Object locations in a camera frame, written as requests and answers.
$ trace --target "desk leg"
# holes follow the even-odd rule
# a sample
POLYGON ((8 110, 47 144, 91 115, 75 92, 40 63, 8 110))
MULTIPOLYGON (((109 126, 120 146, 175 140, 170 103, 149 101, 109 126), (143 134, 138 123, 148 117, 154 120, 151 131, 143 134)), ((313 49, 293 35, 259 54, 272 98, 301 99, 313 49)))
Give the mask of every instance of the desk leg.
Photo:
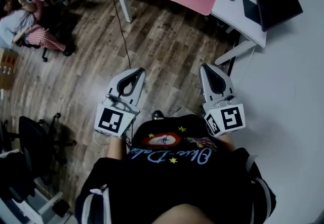
POLYGON ((132 22, 132 15, 131 15, 130 7, 128 6, 127 0, 119 0, 119 2, 120 2, 120 5, 121 5, 121 8, 123 9, 126 21, 128 23, 131 23, 132 22))
POLYGON ((224 55, 220 56, 215 61, 215 64, 216 65, 221 65, 225 61, 228 61, 231 58, 234 58, 235 56, 238 56, 238 55, 246 52, 248 49, 254 47, 255 45, 256 45, 255 42, 253 42, 251 40, 245 40, 245 41, 241 42, 238 46, 234 47, 233 49, 231 49, 230 51, 225 53, 224 55))
POLYGON ((231 33, 231 31, 234 30, 234 28, 232 26, 229 26, 227 29, 226 29, 226 33, 229 34, 231 33))

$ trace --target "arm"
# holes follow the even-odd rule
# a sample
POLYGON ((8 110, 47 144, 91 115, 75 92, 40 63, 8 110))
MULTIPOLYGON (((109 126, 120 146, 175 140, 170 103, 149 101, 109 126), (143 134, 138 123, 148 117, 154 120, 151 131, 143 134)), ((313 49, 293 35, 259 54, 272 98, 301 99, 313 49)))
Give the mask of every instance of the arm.
POLYGON ((14 37, 14 39, 12 40, 13 43, 16 43, 17 41, 19 41, 25 33, 28 33, 31 30, 31 27, 27 27, 25 29, 23 29, 20 33, 17 33, 14 37))
POLYGON ((109 149, 107 153, 108 158, 122 160, 126 155, 126 141, 117 137, 111 137, 109 149))
POLYGON ((234 143, 229 134, 221 135, 217 137, 217 139, 221 142, 224 148, 227 149, 229 152, 233 152, 235 150, 234 143))
POLYGON ((26 2, 25 0, 18 0, 18 2, 22 5, 22 8, 28 12, 35 12, 36 7, 34 3, 26 2))

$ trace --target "white wall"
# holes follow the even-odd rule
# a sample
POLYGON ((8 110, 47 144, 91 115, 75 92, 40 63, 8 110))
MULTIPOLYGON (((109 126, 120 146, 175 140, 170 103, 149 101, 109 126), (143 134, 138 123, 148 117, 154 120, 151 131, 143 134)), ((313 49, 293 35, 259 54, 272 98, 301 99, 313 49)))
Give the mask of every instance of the white wall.
POLYGON ((238 58, 231 78, 248 127, 233 135, 277 195, 267 224, 307 224, 324 209, 324 0, 267 35, 266 48, 238 58))

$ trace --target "black office chair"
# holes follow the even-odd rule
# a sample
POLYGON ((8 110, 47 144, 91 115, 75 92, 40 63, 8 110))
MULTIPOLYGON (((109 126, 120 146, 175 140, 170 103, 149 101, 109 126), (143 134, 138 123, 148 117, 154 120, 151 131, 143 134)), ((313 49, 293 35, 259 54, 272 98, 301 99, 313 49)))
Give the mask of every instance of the black office chair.
POLYGON ((27 167, 29 172, 33 175, 33 178, 40 177, 44 184, 48 185, 51 183, 51 175, 55 174, 51 170, 51 162, 53 157, 60 165, 66 163, 66 160, 60 158, 56 152, 55 145, 61 146, 74 146, 76 141, 71 143, 55 141, 54 136, 54 125, 55 120, 60 118, 61 114, 57 113, 53 116, 49 131, 46 132, 41 126, 45 124, 44 120, 35 122, 25 116, 19 118, 19 134, 7 132, 5 128, 2 131, 3 144, 8 146, 10 140, 19 138, 20 148, 26 158, 27 167))
POLYGON ((9 153, 0 158, 0 198, 3 201, 14 199, 21 203, 28 195, 35 196, 36 184, 28 171, 25 155, 9 153))
MULTIPOLYGON (((28 47, 28 48, 34 48, 34 49, 39 49, 41 46, 39 45, 31 45, 31 44, 28 44, 28 43, 25 43, 25 41, 23 39, 20 39, 19 41, 16 42, 16 45, 18 47, 22 47, 22 46, 25 46, 25 47, 28 47)), ((48 61, 48 58, 45 57, 46 56, 46 52, 47 52, 47 48, 44 48, 43 49, 43 54, 42 54, 42 59, 43 61, 46 63, 48 61)))
POLYGON ((11 146, 11 141, 13 141, 15 138, 18 138, 18 134, 9 133, 7 131, 7 124, 8 121, 0 121, 0 151, 3 148, 6 152, 13 149, 11 146))

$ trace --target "star print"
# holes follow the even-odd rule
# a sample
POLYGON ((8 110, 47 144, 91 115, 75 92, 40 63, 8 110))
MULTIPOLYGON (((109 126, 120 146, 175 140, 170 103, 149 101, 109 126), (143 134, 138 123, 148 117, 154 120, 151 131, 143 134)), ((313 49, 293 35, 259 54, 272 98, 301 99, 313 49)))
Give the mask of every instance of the star print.
POLYGON ((171 163, 178 163, 177 159, 176 159, 176 158, 174 158, 174 157, 173 157, 173 158, 171 158, 171 159, 169 159, 169 160, 170 160, 170 162, 171 162, 171 163))
POLYGON ((181 126, 181 127, 178 127, 178 129, 179 129, 180 131, 182 131, 182 132, 184 132, 184 131, 187 132, 187 131, 186 131, 187 128, 183 128, 182 126, 181 126))

